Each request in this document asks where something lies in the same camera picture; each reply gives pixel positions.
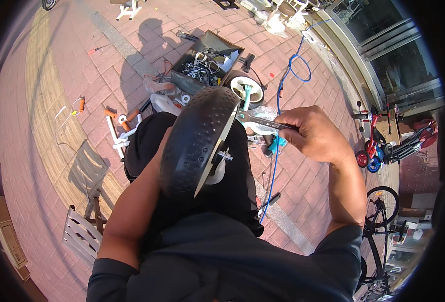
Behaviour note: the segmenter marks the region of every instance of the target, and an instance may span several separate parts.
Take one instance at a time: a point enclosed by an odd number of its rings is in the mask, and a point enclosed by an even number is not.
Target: gray paving stripe
[[[263,200],[265,195],[265,190],[262,184],[254,180],[256,183],[256,195]],[[285,234],[293,240],[293,242],[298,245],[300,250],[305,254],[309,255],[315,251],[315,247],[308,241],[306,236],[300,231],[298,226],[288,217],[288,215],[281,209],[278,203],[273,204],[268,207],[266,215],[271,218]]]
[[[91,21],[104,33],[110,43],[122,54],[140,76],[143,77],[146,73],[154,76],[159,74],[159,70],[147,61],[105,17],[87,4],[80,4],[84,6]]]

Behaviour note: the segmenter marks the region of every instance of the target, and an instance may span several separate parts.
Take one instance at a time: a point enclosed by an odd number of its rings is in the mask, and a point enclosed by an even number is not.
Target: orange handlebar grip
[[[85,98],[81,98],[80,100],[80,112],[84,112],[85,111]]]
[[[129,125],[127,124],[127,122],[123,122],[122,123],[122,127],[123,127],[123,129],[125,130],[125,131],[130,131],[130,127],[129,127]]]
[[[111,112],[110,109],[105,109],[105,115],[110,116],[111,118],[116,118],[117,114],[115,112]]]
[[[133,120],[137,114],[140,113],[140,110],[135,109],[128,117],[127,117],[127,121],[131,122],[131,120]]]

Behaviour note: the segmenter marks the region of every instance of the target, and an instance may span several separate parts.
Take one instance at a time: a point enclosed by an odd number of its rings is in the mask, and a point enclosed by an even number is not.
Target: red tricycle
[[[383,155],[392,154],[392,145],[385,142],[383,135],[375,127],[378,118],[382,117],[376,110],[376,107],[372,105],[370,107],[370,112],[367,110],[360,110],[362,103],[357,102],[358,114],[352,115],[353,119],[359,119],[363,123],[370,123],[370,140],[365,142],[364,150],[357,152],[357,163],[359,167],[366,168],[372,173],[379,170],[380,166],[383,164],[383,157],[379,156],[379,149],[383,146]],[[364,127],[360,126],[360,132],[364,132]]]

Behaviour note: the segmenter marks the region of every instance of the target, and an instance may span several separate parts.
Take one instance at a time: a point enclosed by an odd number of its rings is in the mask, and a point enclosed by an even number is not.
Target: black t-shirt
[[[326,236],[298,255],[256,238],[242,223],[204,213],[165,230],[165,248],[147,255],[140,272],[95,261],[91,301],[352,301],[360,277],[359,226]]]

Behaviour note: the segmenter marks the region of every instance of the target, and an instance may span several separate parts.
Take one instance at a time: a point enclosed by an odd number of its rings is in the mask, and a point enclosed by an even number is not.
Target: black shorts
[[[125,174],[132,182],[152,160],[167,128],[176,121],[176,116],[159,112],[144,119],[137,131],[130,136],[130,145],[125,151]],[[158,249],[159,234],[165,228],[189,215],[214,212],[231,217],[246,225],[256,237],[261,236],[263,226],[259,223],[256,209],[256,188],[251,173],[248,153],[248,138],[244,127],[235,122],[224,142],[222,150],[229,148],[233,160],[226,161],[224,178],[218,184],[204,185],[190,204],[177,202],[162,193],[142,249],[149,252]]]

